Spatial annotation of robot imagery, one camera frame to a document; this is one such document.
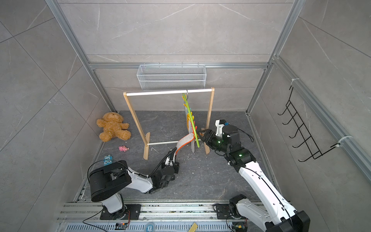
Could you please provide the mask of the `brown teddy bear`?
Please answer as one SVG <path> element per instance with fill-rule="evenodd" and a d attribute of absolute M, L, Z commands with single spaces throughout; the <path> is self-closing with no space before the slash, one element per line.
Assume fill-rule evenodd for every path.
<path fill-rule="evenodd" d="M 119 138 L 124 141 L 129 140 L 131 138 L 131 133 L 128 131 L 129 124 L 123 121 L 124 118 L 118 113 L 108 112 L 104 114 L 96 122 L 98 127 L 103 128 L 99 138 L 103 142 L 108 142 L 113 138 Z"/>

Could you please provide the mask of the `wooden clothes rack frame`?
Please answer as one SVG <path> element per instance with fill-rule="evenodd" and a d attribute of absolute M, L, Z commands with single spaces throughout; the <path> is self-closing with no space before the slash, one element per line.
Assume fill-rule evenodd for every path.
<path fill-rule="evenodd" d="M 206 112 L 199 112 L 196 118 L 196 100 L 191 100 L 191 94 L 206 98 Z M 141 91 L 134 93 L 123 93 L 123 98 L 133 117 L 139 135 L 144 141 L 144 159 L 148 160 L 150 155 L 157 155 L 161 150 L 169 148 L 170 144 L 176 144 L 178 140 L 189 134 L 187 115 L 193 116 L 194 126 L 191 128 L 207 129 L 211 124 L 211 115 L 214 102 L 215 89 L 199 90 L 167 90 L 167 91 Z M 158 108 L 160 104 L 176 103 L 181 107 L 180 111 L 136 111 L 136 103 L 131 100 L 142 99 L 153 100 L 151 106 Z"/>

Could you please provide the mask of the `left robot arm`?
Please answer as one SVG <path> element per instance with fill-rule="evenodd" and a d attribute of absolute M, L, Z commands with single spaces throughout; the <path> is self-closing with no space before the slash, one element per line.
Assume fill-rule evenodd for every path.
<path fill-rule="evenodd" d="M 179 163 L 175 161 L 178 148 L 173 148 L 163 157 L 156 168 L 148 175 L 131 169 L 125 160 L 115 161 L 88 173 L 91 201 L 101 203 L 110 215 L 124 209 L 119 192 L 124 188 L 151 194 L 168 186 L 179 173 Z"/>

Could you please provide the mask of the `teal robot toy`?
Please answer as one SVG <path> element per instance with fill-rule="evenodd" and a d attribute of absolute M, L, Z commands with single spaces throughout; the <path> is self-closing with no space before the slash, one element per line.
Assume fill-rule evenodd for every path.
<path fill-rule="evenodd" d="M 111 155 L 104 157 L 104 166 L 110 165 L 113 162 L 113 157 Z"/>

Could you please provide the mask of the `green round clip hanger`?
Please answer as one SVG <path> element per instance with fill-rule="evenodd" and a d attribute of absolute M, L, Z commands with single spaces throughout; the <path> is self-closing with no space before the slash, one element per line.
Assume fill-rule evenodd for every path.
<path fill-rule="evenodd" d="M 187 91 L 186 91 L 186 93 L 182 94 L 182 98 L 183 98 L 184 106 L 185 106 L 185 109 L 186 109 L 187 122 L 188 122 L 188 124 L 190 124 L 190 126 L 188 126 L 188 129 L 189 129 L 190 132 L 193 133 L 194 141 L 196 142 L 197 147 L 199 148 L 200 143 L 199 143 L 199 138 L 198 138 L 197 131 L 196 131 L 197 127 L 195 126 L 194 116 L 193 116 L 193 113 L 191 112 L 191 108 L 190 108 L 189 103 L 188 103 L 188 92 Z"/>

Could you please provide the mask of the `grey striped insole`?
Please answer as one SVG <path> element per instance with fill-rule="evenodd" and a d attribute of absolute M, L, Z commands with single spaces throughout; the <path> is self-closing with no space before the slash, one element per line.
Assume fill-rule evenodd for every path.
<path fill-rule="evenodd" d="M 191 141 L 191 151 L 192 153 L 194 154 L 195 153 L 195 135 L 194 135 L 194 132 L 191 133 L 193 135 L 193 139 Z"/>

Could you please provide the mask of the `pink pig toy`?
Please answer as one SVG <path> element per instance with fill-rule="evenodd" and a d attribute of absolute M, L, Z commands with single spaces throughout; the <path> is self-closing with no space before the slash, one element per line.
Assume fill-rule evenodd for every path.
<path fill-rule="evenodd" d="M 127 152 L 127 151 L 129 150 L 129 148 L 126 147 L 126 146 L 119 146 L 118 149 L 119 149 L 119 151 L 121 151 L 121 152 Z"/>

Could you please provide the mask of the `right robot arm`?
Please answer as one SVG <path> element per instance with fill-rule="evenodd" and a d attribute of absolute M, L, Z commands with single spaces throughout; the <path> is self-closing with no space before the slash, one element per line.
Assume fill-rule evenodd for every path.
<path fill-rule="evenodd" d="M 231 214 L 245 217 L 265 232 L 307 232 L 310 218 L 304 211 L 297 211 L 275 188 L 263 173 L 252 153 L 241 145 L 239 129 L 224 119 L 215 122 L 217 130 L 201 130 L 200 139 L 215 152 L 221 152 L 251 186 L 264 209 L 240 194 L 230 199 Z"/>

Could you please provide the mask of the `grey felt orange-edged insole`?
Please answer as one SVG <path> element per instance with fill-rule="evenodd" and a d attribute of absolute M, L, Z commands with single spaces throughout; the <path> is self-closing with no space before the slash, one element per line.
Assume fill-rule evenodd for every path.
<path fill-rule="evenodd" d="M 175 151 L 175 156 L 177 155 L 178 151 L 184 147 L 185 145 L 191 143 L 192 141 L 195 140 L 195 135 L 194 133 L 189 133 L 188 135 L 186 135 L 185 137 L 183 137 L 182 139 L 180 139 L 177 144 L 176 144 L 176 151 Z"/>

